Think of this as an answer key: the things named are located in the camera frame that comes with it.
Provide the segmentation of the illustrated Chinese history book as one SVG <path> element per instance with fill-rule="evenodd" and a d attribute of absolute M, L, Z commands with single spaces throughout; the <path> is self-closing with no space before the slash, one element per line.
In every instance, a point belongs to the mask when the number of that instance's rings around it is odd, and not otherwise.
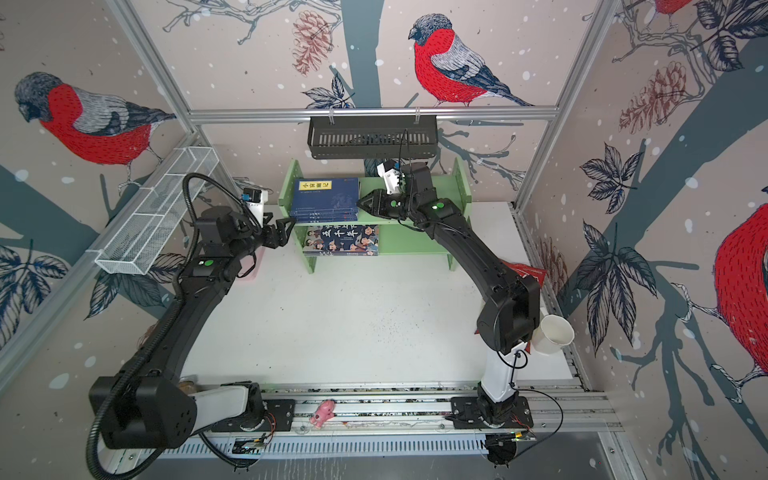
<path fill-rule="evenodd" d="M 311 227 L 301 242 L 302 252 L 316 256 L 377 256 L 377 225 L 328 225 Z"/>

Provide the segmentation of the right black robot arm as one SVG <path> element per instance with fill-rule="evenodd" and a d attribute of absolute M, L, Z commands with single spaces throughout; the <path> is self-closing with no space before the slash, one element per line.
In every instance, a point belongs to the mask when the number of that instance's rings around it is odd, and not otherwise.
<path fill-rule="evenodd" d="M 481 420 L 491 428 L 512 421 L 520 406 L 517 372 L 527 364 L 526 348 L 539 327 L 540 284 L 502 261 L 474 232 L 461 208 L 438 195 L 424 162 L 402 156 L 377 166 L 385 187 L 357 206 L 377 218 L 428 236 L 463 268 L 480 292 L 483 306 L 476 332 L 489 348 L 476 400 Z"/>

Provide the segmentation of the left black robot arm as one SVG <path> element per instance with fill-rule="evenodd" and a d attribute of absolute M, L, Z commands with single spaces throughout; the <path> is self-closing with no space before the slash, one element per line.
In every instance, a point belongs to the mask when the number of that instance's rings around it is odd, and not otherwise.
<path fill-rule="evenodd" d="M 99 447 L 112 450 L 148 449 L 150 455 L 121 478 L 143 473 L 166 450 L 182 446 L 192 436 L 203 437 L 212 426 L 245 417 L 265 424 L 270 434 L 277 420 L 264 404 L 254 382 L 234 382 L 195 394 L 179 386 L 181 370 L 206 321 L 244 276 L 241 261 L 254 258 L 261 247 L 287 245 L 296 224 L 293 217 L 256 217 L 247 201 L 238 207 L 211 207 L 197 213 L 190 185 L 198 180 L 222 186 L 201 173 L 189 173 L 181 195 L 193 222 L 186 257 L 173 279 L 174 299 L 145 343 L 113 376 L 98 378 L 89 391 L 94 410 L 86 447 L 86 466 L 95 479 L 113 479 L 99 459 Z"/>

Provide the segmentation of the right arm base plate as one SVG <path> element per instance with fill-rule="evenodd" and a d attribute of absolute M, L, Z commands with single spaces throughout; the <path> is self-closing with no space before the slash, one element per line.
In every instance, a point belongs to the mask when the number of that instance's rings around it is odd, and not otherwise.
<path fill-rule="evenodd" d="M 453 397 L 445 419 L 451 421 L 455 429 L 530 430 L 533 427 L 528 400 L 519 394 L 496 403 L 482 395 Z"/>

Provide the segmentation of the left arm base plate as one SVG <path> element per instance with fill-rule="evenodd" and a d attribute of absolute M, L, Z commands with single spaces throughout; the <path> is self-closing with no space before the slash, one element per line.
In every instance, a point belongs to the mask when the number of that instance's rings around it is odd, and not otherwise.
<path fill-rule="evenodd" d="M 213 425 L 216 433 L 277 433 L 292 429 L 296 402 L 292 399 L 263 400 L 255 412 L 222 420 Z"/>

